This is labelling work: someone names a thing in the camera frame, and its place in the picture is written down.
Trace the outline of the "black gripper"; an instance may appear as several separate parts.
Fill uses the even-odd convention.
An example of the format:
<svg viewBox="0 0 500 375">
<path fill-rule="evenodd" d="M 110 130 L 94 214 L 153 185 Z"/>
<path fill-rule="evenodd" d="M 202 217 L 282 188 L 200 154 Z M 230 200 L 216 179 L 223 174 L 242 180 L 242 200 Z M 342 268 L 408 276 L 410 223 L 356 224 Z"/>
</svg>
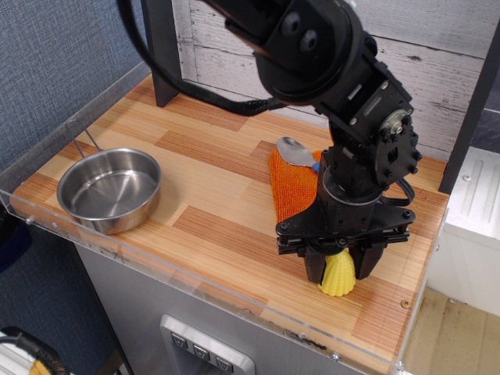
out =
<svg viewBox="0 0 500 375">
<path fill-rule="evenodd" d="M 348 248 L 355 278 L 367 278 L 388 245 L 405 242 L 416 214 L 406 207 L 380 203 L 346 202 L 331 195 L 317 197 L 304 211 L 277 224 L 281 255 L 304 256 L 308 280 L 322 284 L 326 256 Z"/>
</svg>

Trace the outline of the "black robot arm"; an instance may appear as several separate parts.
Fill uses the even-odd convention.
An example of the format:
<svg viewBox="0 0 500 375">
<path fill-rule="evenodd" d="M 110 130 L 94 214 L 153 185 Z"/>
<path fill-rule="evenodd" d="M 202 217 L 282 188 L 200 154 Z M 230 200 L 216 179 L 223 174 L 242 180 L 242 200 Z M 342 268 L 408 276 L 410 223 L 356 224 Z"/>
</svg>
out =
<svg viewBox="0 0 500 375">
<path fill-rule="evenodd" d="M 316 197 L 277 225 L 278 249 L 305 260 L 322 284 L 327 257 L 347 251 L 355 278 L 370 275 L 415 215 L 406 180 L 421 154 L 411 98 L 344 1 L 213 1 L 229 31 L 254 52 L 259 78 L 284 105 L 310 105 L 329 120 Z"/>
</svg>

